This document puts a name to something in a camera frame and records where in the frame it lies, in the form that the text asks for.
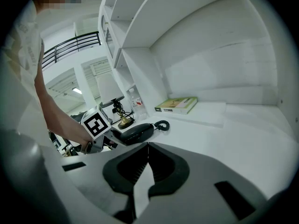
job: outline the black railing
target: black railing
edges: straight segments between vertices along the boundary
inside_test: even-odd
[[[75,53],[81,51],[82,48],[86,49],[94,45],[101,45],[99,32],[90,32],[83,35],[75,36],[47,50],[43,55],[42,68],[45,68],[50,64],[56,63],[67,54],[70,55],[70,53]]]

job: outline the table lamp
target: table lamp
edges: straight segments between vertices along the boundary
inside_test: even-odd
[[[121,122],[118,124],[119,129],[125,129],[133,124],[134,119],[129,117],[126,118],[126,112],[123,110],[120,100],[124,99],[120,88],[112,74],[104,74],[96,77],[98,88],[102,102],[100,103],[101,108],[113,105],[113,113],[117,113],[121,117]]]

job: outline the green book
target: green book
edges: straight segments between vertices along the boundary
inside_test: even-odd
[[[155,107],[157,112],[187,114],[197,103],[197,97],[168,99]]]

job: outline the ceiling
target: ceiling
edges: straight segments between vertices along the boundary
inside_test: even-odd
[[[100,93],[95,76],[112,73],[109,62],[108,60],[98,61],[83,69],[93,97],[96,99]],[[83,96],[72,90],[73,88],[80,89],[74,69],[68,70],[47,83],[46,88],[58,107],[66,113],[85,103]]]
[[[42,37],[46,37],[74,22],[99,16],[102,0],[80,0],[76,3],[55,5],[55,9],[47,9],[37,15],[36,22]]]

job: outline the lamp base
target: lamp base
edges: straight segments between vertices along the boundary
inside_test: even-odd
[[[122,117],[121,122],[118,124],[119,129],[125,129],[131,126],[134,123],[134,120],[131,118]]]

